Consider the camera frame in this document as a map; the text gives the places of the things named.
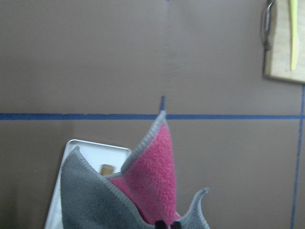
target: gray towel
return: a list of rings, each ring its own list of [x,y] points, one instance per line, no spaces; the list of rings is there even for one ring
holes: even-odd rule
[[[188,212],[177,220],[182,229],[209,229],[199,191]],[[65,229],[154,229],[143,221],[134,203],[109,180],[97,173],[77,146],[61,169],[61,208]]]

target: yellow plastic knife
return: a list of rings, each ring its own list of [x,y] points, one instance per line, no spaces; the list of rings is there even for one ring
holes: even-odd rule
[[[290,0],[290,23],[291,23],[291,62],[290,70],[294,71],[299,55],[299,37],[297,35],[297,4],[298,0]]]

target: pink towel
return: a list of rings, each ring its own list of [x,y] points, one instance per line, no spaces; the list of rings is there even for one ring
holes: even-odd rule
[[[163,220],[167,226],[176,213],[176,181],[171,135],[161,111],[149,132],[121,167],[106,176],[137,206],[149,224]]]

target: pink and gray cloth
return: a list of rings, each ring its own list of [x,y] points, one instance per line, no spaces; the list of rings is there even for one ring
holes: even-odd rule
[[[101,176],[77,146],[61,168],[65,229],[209,229],[201,210],[208,188],[196,193],[187,213],[176,212],[173,149],[166,113],[127,158],[121,172]]]

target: cutting board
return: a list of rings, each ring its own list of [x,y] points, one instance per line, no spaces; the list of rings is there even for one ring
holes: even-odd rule
[[[266,77],[305,83],[305,0],[298,1],[299,58],[296,69],[290,71],[291,29],[288,0],[275,0],[271,8],[269,38],[272,48],[265,52]]]

